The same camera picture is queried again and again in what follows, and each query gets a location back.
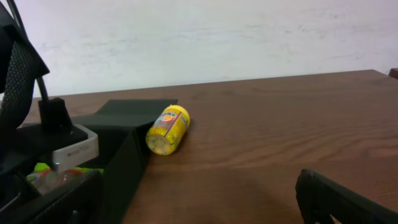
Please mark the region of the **Haribo gummy candy bag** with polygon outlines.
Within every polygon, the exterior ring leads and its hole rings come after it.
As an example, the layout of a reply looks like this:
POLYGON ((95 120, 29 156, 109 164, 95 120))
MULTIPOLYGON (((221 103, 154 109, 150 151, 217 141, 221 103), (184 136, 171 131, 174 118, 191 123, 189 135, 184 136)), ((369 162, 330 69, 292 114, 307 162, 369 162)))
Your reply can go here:
POLYGON ((40 195, 45 195, 92 170, 97 170, 101 173, 104 172, 104 169, 86 167, 73 167, 62 172, 55 172, 47 164, 37 163, 34 171, 27 175, 26 179, 35 187, 40 195))

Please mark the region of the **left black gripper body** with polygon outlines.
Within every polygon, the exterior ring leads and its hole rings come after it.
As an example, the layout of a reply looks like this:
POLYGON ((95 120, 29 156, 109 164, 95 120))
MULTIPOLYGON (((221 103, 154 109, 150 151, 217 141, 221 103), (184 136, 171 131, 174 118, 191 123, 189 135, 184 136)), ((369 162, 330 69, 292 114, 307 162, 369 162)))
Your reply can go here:
POLYGON ((50 71, 31 44, 15 3, 1 5, 1 211, 39 196, 22 176, 40 156, 88 139, 61 98, 50 99, 50 71))

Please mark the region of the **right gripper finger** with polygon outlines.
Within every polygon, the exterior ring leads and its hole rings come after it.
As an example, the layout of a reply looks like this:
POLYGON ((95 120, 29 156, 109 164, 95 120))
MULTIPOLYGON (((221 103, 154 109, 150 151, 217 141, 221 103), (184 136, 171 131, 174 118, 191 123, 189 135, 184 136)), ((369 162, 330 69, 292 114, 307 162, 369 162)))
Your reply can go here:
POLYGON ((310 170, 303 169, 295 185, 305 224, 397 223, 397 213, 310 170))

